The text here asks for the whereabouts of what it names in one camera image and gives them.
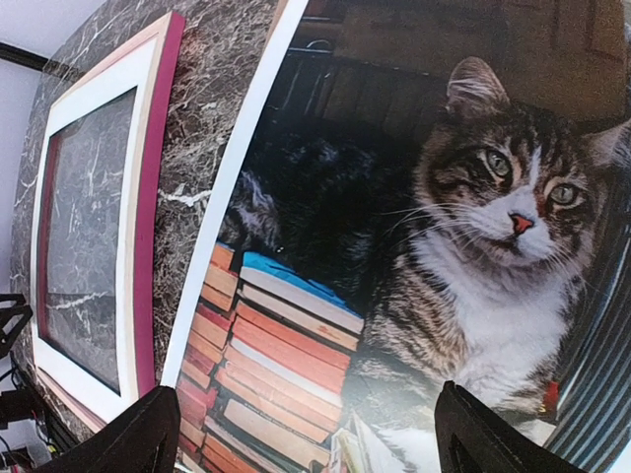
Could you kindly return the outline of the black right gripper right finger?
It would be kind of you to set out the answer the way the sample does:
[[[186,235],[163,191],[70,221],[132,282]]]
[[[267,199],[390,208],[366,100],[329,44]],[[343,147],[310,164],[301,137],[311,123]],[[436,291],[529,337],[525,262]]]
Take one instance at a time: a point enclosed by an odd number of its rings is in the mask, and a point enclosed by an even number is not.
[[[452,381],[438,397],[436,436],[443,472],[582,472],[527,439]]]

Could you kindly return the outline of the cat and books photo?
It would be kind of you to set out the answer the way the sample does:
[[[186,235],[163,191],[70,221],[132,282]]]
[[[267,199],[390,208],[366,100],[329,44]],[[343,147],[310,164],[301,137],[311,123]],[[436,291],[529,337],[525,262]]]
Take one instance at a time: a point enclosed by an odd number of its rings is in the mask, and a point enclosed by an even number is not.
[[[437,472],[441,391],[630,468],[630,5],[288,1],[162,382],[195,472]]]

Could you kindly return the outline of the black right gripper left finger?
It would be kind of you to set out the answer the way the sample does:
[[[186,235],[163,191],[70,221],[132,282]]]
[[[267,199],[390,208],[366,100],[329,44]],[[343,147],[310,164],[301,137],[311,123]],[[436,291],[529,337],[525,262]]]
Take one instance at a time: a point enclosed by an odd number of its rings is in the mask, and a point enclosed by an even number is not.
[[[43,464],[39,473],[172,473],[180,411],[173,388],[159,385],[90,439]]]

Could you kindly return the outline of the white photo mat board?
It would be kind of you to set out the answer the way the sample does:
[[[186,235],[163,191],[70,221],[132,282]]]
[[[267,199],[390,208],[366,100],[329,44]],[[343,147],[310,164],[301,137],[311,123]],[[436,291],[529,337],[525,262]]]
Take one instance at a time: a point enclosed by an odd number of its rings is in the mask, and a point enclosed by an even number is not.
[[[130,40],[50,109],[38,169],[31,256],[38,375],[95,426],[154,383],[150,263],[156,190],[143,178],[164,50]]]

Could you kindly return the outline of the clear acrylic sheet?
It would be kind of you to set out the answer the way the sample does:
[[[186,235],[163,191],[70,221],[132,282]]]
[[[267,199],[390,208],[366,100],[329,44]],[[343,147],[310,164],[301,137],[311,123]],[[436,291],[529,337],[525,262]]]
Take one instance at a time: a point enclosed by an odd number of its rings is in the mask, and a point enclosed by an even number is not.
[[[107,388],[119,389],[116,254],[135,102],[129,90],[56,132],[49,145],[46,294],[41,337]]]

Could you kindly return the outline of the pink wooden picture frame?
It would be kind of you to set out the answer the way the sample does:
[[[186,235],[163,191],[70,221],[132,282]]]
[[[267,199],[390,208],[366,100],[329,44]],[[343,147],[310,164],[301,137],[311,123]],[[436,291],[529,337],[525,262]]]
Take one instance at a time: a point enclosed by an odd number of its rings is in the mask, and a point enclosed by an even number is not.
[[[37,174],[31,249],[34,362],[38,380],[96,433],[155,385],[153,257],[155,215],[164,134],[185,20],[168,12],[88,71],[50,108]],[[120,391],[103,383],[49,345],[44,321],[48,179],[52,136],[119,95],[135,90],[121,190],[116,254],[115,324]]]

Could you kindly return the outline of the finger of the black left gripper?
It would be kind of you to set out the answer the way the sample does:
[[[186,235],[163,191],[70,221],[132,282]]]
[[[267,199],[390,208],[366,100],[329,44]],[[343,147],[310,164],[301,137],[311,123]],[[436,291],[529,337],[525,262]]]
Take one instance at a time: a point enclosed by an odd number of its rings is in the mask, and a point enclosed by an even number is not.
[[[33,310],[22,294],[2,294],[0,357],[6,357],[33,316]]]

